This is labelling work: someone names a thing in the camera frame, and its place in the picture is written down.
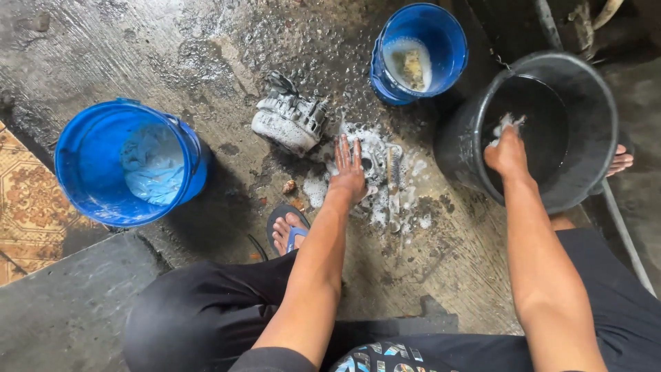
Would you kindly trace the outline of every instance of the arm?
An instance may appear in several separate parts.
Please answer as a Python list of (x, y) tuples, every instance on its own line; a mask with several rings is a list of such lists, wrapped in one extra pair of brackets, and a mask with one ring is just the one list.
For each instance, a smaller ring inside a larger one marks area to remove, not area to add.
[(585, 286), (551, 228), (514, 128), (485, 150), (485, 161), (503, 180), (514, 306), (535, 370), (606, 372)]
[(331, 177), (321, 210), (301, 244), (280, 308), (253, 349), (277, 346), (302, 354), (317, 368), (326, 353), (340, 300), (349, 208), (365, 195), (360, 141), (335, 140), (339, 174)]

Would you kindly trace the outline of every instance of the bucket rim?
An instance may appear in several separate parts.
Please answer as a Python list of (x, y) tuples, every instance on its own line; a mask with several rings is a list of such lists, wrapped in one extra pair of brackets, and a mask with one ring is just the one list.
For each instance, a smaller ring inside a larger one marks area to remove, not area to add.
[(173, 201), (170, 202), (169, 205), (165, 206), (165, 208), (163, 210), (161, 210), (160, 212), (158, 212), (157, 214), (154, 214), (154, 215), (150, 216), (149, 218), (146, 218), (145, 220), (142, 220), (142, 221), (139, 221), (139, 222), (127, 222), (127, 223), (124, 223), (124, 222), (109, 222), (109, 221), (107, 221), (103, 218), (98, 218), (97, 216), (89, 213), (87, 210), (81, 208), (81, 205), (76, 200), (74, 200), (74, 198), (71, 197), (71, 195), (69, 194), (69, 191), (65, 187), (64, 182), (62, 181), (61, 176), (60, 176), (60, 169), (61, 169), (63, 164), (61, 164), (61, 162), (60, 162), (61, 159), (58, 160), (58, 154), (61, 150), (61, 148), (60, 148), (61, 142), (59, 140), (58, 140), (58, 143), (56, 144), (56, 147), (55, 147), (55, 150), (54, 150), (54, 153), (55, 153), (54, 154), (55, 177), (56, 177), (56, 179), (57, 179), (57, 181), (60, 185), (60, 189), (62, 190), (64, 195), (67, 197), (67, 200), (74, 206), (74, 208), (76, 208), (76, 210), (78, 210), (84, 216), (89, 217), (89, 218), (91, 218), (95, 221), (101, 222), (101, 223), (109, 225), (109, 226), (123, 227), (123, 228), (141, 226), (141, 225), (148, 224), (150, 222), (153, 222), (153, 221), (161, 218), (162, 216), (166, 215), (171, 210), (173, 210), (179, 204), (179, 202), (181, 202), (181, 199), (186, 194), (186, 192), (188, 190), (188, 186), (190, 185), (190, 179), (192, 178), (192, 175), (190, 174), (190, 168), (192, 167), (192, 162), (193, 162), (192, 161), (192, 155), (188, 151), (185, 151), (186, 147), (185, 147), (185, 142), (184, 142), (183, 135), (178, 132), (179, 122), (181, 120), (177, 116), (173, 115), (178, 120), (178, 122), (175, 124), (161, 111), (158, 111), (156, 109), (152, 109), (151, 107), (148, 107), (148, 106), (145, 106), (145, 105), (142, 105), (140, 103), (140, 101), (138, 101), (138, 100), (121, 98), (121, 97), (118, 97), (118, 98), (116, 98), (115, 100), (112, 100), (112, 101), (100, 102), (100, 103), (97, 103), (97, 104), (92, 105), (90, 107), (86, 107), (85, 109), (79, 111), (73, 118), (71, 118), (71, 120), (69, 120), (69, 122), (67, 122), (67, 124), (64, 126), (64, 128), (60, 132), (60, 134), (58, 136), (58, 139), (62, 138), (63, 136), (68, 136), (68, 134), (71, 131), (74, 130), (74, 128), (72, 126), (70, 126), (71, 122), (73, 122), (77, 117), (81, 116), (86, 111), (92, 110), (92, 109), (99, 109), (100, 107), (112, 106), (112, 105), (120, 105), (120, 106), (123, 106), (123, 107), (131, 106), (131, 107), (137, 108), (139, 110), (145, 111), (147, 113), (153, 114), (160, 121), (162, 121), (164, 124), (166, 124), (168, 126), (168, 128), (170, 129), (170, 131), (172, 131), (174, 133), (174, 135), (177, 139), (177, 142), (179, 143), (179, 146), (181, 147), (181, 152), (182, 152), (182, 154), (184, 154), (184, 178), (182, 179), (182, 182), (181, 182), (182, 187), (179, 188), (179, 191), (178, 191), (177, 195), (175, 196), (175, 198), (173, 199)]
[(617, 141), (619, 140), (618, 139), (619, 119), (618, 119), (617, 107), (615, 105), (615, 98), (613, 97), (613, 93), (611, 92), (610, 88), (608, 87), (608, 84), (605, 82), (605, 80), (599, 74), (599, 72), (597, 72), (597, 70), (595, 70), (595, 68), (593, 68), (592, 66), (588, 65), (584, 60), (581, 60), (579, 57), (575, 56), (574, 54), (570, 54), (568, 52), (547, 50), (547, 51), (534, 52), (528, 54), (516, 60), (513, 64), (510, 64), (511, 70), (503, 70), (500, 73), (498, 73), (498, 75), (496, 75), (496, 77), (494, 77), (492, 82), (486, 87), (486, 93), (482, 96), (478, 104), (477, 116), (475, 117), (475, 123), (473, 124), (473, 131), (474, 131), (473, 161), (475, 163), (475, 166), (477, 167), (478, 178), (480, 179), (481, 183), (484, 185), (486, 189), (485, 191), (489, 194), (489, 196), (491, 196), (494, 200), (496, 200), (498, 204), (505, 205), (505, 196), (496, 190), (494, 185), (489, 180), (488, 175), (486, 174), (486, 164), (482, 155), (483, 149), (481, 148), (482, 124), (485, 119), (486, 109), (491, 103), (491, 99), (494, 97), (494, 95), (496, 94), (500, 86), (505, 82), (505, 80), (509, 79), (510, 77), (520, 75), (516, 73), (516, 70), (518, 68), (521, 68), (522, 65), (543, 58), (560, 58), (560, 59), (570, 60), (571, 62), (576, 63), (577, 66), (583, 68), (594, 78), (597, 84), (602, 88), (603, 94), (605, 95), (605, 98), (609, 103), (609, 108), (611, 111), (610, 125), (614, 139), (614, 141), (611, 141), (611, 145), (608, 151), (609, 156), (606, 158), (606, 161), (602, 165), (602, 170), (599, 172), (599, 177), (597, 177), (595, 181), (591, 183), (589, 186), (585, 187), (583, 193), (577, 195), (571, 201), (566, 202), (564, 205), (547, 209), (548, 214), (553, 214), (553, 213), (563, 212), (583, 201), (583, 199), (585, 199), (585, 197), (588, 195), (589, 190), (592, 189), (594, 185), (599, 183), (606, 176), (606, 173), (608, 172), (608, 167), (612, 162), (612, 158), (615, 155), (615, 151), (617, 149)]
[(395, 17), (397, 15), (399, 15), (399, 13), (402, 13), (403, 11), (407, 10), (408, 8), (413, 8), (413, 7), (429, 7), (429, 8), (433, 8), (435, 10), (440, 10), (441, 12), (448, 15), (450, 17), (450, 19), (452, 20), (452, 22), (454, 23), (454, 25), (459, 28), (459, 30), (461, 31), (461, 36), (462, 36), (462, 39), (463, 39), (463, 48), (464, 48), (464, 51), (465, 51), (465, 53), (463, 55), (463, 63), (461, 65), (461, 68), (459, 69), (459, 73), (457, 74), (457, 77), (454, 79), (452, 84), (449, 84), (445, 89), (443, 89), (441, 91), (434, 91), (434, 92), (414, 91), (413, 89), (409, 89), (409, 88), (405, 87), (404, 85), (400, 84), (395, 79), (395, 77), (393, 77), (393, 75), (390, 73), (390, 71), (388, 71), (388, 69), (385, 66), (383, 68), (383, 73), (385, 74), (386, 78), (389, 80), (389, 82), (391, 84), (396, 86), (398, 89), (403, 90), (404, 93), (406, 93), (408, 95), (412, 95), (416, 98), (434, 97), (434, 96), (439, 95), (439, 94), (443, 93), (444, 91), (447, 91), (448, 89), (450, 89), (452, 87), (452, 85), (454, 85), (454, 83), (457, 82), (457, 80), (461, 76), (461, 73), (463, 73), (463, 70), (465, 70), (466, 65), (468, 64), (468, 53), (469, 53), (469, 51), (468, 51), (468, 40), (466, 39), (466, 33), (463, 31), (463, 27), (461, 27), (461, 23), (459, 23), (457, 18), (455, 18), (455, 16), (452, 15), (452, 13), (450, 13), (447, 9), (445, 9), (445, 8), (439, 6), (439, 5), (431, 4), (431, 3), (414, 3), (414, 4), (409, 4), (409, 5), (406, 5), (404, 7), (401, 7), (396, 12), (394, 12), (390, 16), (390, 18), (388, 18), (388, 21), (385, 22), (385, 25), (383, 25), (383, 28), (381, 29), (381, 32), (379, 33), (379, 36), (377, 37), (377, 40), (376, 40), (376, 43), (375, 43), (375, 50), (378, 50), (379, 57), (381, 58), (381, 60), (382, 61), (385, 60), (385, 58), (383, 57), (383, 36), (385, 35), (385, 31), (388, 29), (390, 24), (395, 20)]

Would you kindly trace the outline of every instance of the blue cloth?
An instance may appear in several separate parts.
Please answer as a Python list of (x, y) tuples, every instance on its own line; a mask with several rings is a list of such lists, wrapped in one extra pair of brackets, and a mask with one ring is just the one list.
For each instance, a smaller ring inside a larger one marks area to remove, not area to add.
[(122, 145), (120, 161), (133, 195), (156, 205), (169, 205), (184, 179), (184, 154), (170, 128), (144, 126)]

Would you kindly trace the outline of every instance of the foot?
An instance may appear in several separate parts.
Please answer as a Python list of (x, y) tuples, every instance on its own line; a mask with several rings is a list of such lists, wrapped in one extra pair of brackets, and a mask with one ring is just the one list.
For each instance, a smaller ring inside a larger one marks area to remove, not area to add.
[(615, 151), (615, 158), (613, 159), (613, 163), (611, 164), (611, 167), (608, 169), (608, 173), (606, 174), (606, 177), (610, 177), (616, 174), (617, 172), (623, 171), (624, 169), (627, 169), (628, 167), (631, 167), (633, 165), (633, 155), (625, 154), (626, 151), (627, 151), (626, 147), (622, 145), (617, 145), (617, 150)]
[[(278, 217), (276, 223), (273, 224), (273, 230), (275, 230), (273, 231), (273, 239), (275, 239), (274, 245), (281, 256), (284, 256), (287, 250), (287, 241), (289, 240), (289, 233), (292, 229), (290, 225), (308, 230), (303, 224), (303, 221), (294, 213), (287, 213), (285, 218)], [(293, 248), (295, 250), (299, 249), (304, 239), (305, 236), (297, 235), (293, 241)]]

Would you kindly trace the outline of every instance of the bucket handle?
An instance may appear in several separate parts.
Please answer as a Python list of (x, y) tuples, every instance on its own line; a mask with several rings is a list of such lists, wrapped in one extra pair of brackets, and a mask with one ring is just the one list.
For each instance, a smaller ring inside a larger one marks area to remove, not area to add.
[(176, 125), (183, 130), (188, 137), (193, 141), (193, 144), (195, 145), (195, 151), (197, 152), (198, 159), (193, 164), (193, 169), (192, 169), (192, 174), (195, 174), (198, 171), (198, 167), (200, 166), (200, 161), (202, 160), (202, 146), (200, 145), (200, 139), (195, 135), (195, 132), (188, 126), (188, 124), (182, 122), (179, 120), (178, 117), (169, 114), (169, 113), (163, 113), (165, 117), (170, 119), (171, 121), (175, 122)]

